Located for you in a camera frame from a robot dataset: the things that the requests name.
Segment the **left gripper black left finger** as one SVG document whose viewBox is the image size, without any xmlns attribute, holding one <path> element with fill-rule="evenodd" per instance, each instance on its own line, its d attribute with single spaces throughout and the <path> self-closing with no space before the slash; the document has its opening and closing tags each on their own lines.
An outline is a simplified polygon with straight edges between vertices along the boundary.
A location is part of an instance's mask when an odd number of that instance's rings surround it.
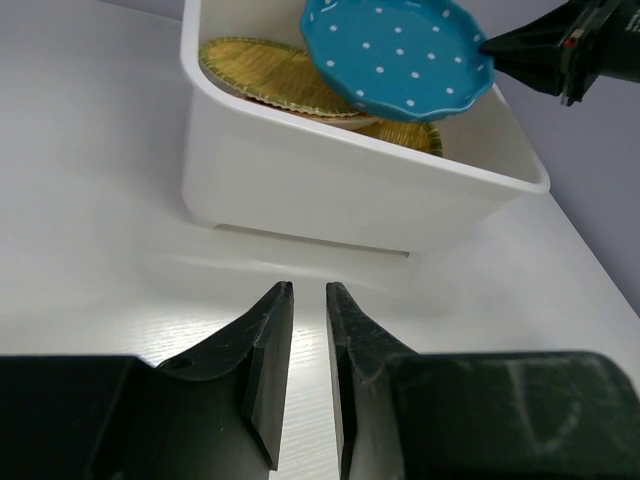
<svg viewBox="0 0 640 480">
<path fill-rule="evenodd" d="M 275 283 L 246 313 L 163 361 L 169 406 L 166 470 L 278 467 L 294 313 L 293 286 Z"/>
</svg>

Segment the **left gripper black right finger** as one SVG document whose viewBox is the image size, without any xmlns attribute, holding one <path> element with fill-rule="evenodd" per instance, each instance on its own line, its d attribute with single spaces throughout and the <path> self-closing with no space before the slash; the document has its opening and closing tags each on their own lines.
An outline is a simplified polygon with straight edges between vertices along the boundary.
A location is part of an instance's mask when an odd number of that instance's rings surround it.
<svg viewBox="0 0 640 480">
<path fill-rule="evenodd" d="M 413 351 L 362 311 L 344 284 L 326 285 L 330 371 L 341 479 L 400 479 L 387 361 Z"/>
</svg>

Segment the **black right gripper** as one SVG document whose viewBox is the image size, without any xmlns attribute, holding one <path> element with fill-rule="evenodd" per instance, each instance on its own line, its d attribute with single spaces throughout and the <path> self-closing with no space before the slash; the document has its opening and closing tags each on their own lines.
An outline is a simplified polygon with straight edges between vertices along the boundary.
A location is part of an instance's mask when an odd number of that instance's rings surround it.
<svg viewBox="0 0 640 480">
<path fill-rule="evenodd" d="M 600 77 L 639 81 L 639 3 L 567 1 L 479 50 L 500 72 L 571 106 Z"/>
</svg>

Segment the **blue polka dot plate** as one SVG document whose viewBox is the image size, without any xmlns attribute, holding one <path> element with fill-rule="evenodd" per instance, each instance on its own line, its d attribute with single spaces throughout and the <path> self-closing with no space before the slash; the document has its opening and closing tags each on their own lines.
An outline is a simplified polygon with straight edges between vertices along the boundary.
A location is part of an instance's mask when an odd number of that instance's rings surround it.
<svg viewBox="0 0 640 480">
<path fill-rule="evenodd" d="M 486 36 L 454 1 L 309 1 L 300 31 L 324 82 L 371 116 L 442 120 L 494 85 Z"/>
</svg>

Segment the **green-rimmed rectangular bamboo plate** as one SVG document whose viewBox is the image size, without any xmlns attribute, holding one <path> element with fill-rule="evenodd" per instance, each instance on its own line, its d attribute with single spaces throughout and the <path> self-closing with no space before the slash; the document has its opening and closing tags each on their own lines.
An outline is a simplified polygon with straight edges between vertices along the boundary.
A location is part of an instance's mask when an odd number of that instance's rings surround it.
<svg viewBox="0 0 640 480">
<path fill-rule="evenodd" d="M 356 129 L 355 133 L 437 157 L 443 156 L 440 132 L 431 123 L 380 120 Z"/>
</svg>

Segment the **leaf-shaped woven bamboo plate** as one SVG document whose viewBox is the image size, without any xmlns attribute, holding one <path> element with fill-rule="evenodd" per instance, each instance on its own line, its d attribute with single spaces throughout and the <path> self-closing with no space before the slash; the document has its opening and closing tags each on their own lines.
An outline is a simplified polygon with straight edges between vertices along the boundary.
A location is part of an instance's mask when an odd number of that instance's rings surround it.
<svg viewBox="0 0 640 480">
<path fill-rule="evenodd" d="M 355 131 L 357 129 L 366 127 L 368 125 L 372 125 L 375 123 L 379 123 L 380 119 L 376 117 L 371 117 L 366 114 L 358 114 L 355 116 L 347 116 L 347 117 L 331 117 L 331 116 L 322 116 L 317 114 L 303 113 L 292 110 L 287 110 L 279 106 L 270 105 L 268 103 L 262 102 L 260 100 L 243 96 L 245 101 L 249 101 L 258 105 L 262 105 L 268 108 L 272 108 L 278 111 L 282 111 L 284 113 L 288 113 L 294 116 L 298 116 L 307 120 L 315 121 L 318 123 L 322 123 L 325 125 L 341 128 L 348 131 Z"/>
</svg>

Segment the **round green-rimmed bamboo plate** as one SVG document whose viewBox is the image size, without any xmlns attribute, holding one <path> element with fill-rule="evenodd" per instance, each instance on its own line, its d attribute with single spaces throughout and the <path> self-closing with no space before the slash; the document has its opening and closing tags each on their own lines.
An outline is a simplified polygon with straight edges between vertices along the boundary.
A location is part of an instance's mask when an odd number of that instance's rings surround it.
<svg viewBox="0 0 640 480">
<path fill-rule="evenodd" d="M 227 36 L 201 44 L 198 56 L 206 73 L 243 97 L 297 114 L 339 119 L 361 114 L 325 83 L 300 48 Z"/>
</svg>

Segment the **white plastic bin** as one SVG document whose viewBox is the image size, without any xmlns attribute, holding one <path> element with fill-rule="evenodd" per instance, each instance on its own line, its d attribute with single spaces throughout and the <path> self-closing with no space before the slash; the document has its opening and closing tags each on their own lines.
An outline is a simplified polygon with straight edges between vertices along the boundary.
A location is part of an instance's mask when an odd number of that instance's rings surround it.
<svg viewBox="0 0 640 480">
<path fill-rule="evenodd" d="M 347 245 L 423 253 L 550 178 L 504 97 L 490 90 L 439 128 L 442 156 L 236 97 L 199 65 L 202 42 L 300 46 L 300 1 L 189 1 L 180 58 L 192 84 L 182 195 L 192 218 Z"/>
</svg>

